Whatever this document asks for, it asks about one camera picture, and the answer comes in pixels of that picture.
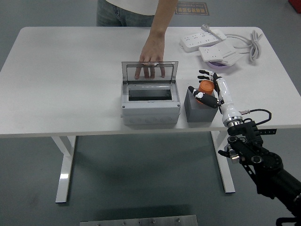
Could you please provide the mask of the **person's left hand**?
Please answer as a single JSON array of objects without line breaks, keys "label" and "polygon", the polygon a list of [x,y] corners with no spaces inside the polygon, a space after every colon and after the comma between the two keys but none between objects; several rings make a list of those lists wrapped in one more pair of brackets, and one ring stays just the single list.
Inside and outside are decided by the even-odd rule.
[{"label": "person's left hand", "polygon": [[162,62],[164,59],[165,37],[149,35],[141,51],[139,62]]}]

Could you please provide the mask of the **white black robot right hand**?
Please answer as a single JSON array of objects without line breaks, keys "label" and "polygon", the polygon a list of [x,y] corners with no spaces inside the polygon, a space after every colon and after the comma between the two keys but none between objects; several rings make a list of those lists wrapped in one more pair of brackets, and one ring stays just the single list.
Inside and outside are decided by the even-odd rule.
[{"label": "white black robot right hand", "polygon": [[242,114],[235,108],[225,79],[213,71],[199,70],[203,74],[198,76],[201,81],[208,80],[214,84],[214,90],[218,94],[215,98],[205,92],[198,91],[192,86],[188,86],[188,90],[197,101],[211,107],[218,108],[222,114],[222,122],[225,127],[229,128],[233,125],[241,124],[243,121]]}]

